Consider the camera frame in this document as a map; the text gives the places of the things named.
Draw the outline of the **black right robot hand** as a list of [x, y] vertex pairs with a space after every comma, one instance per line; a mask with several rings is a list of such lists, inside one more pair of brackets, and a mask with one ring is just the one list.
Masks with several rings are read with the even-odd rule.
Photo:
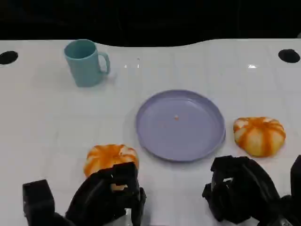
[[210, 170], [212, 180], [205, 185], [202, 196], [219, 222], [264, 220], [270, 215], [272, 205], [281, 200], [270, 176], [253, 159], [216, 157]]

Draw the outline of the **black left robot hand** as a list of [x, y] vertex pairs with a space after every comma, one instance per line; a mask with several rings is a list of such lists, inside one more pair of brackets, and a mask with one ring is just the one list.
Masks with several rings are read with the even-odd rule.
[[134, 226], [142, 223], [146, 194], [133, 162], [91, 174], [76, 191], [65, 217], [76, 226], [103, 226], [131, 210]]

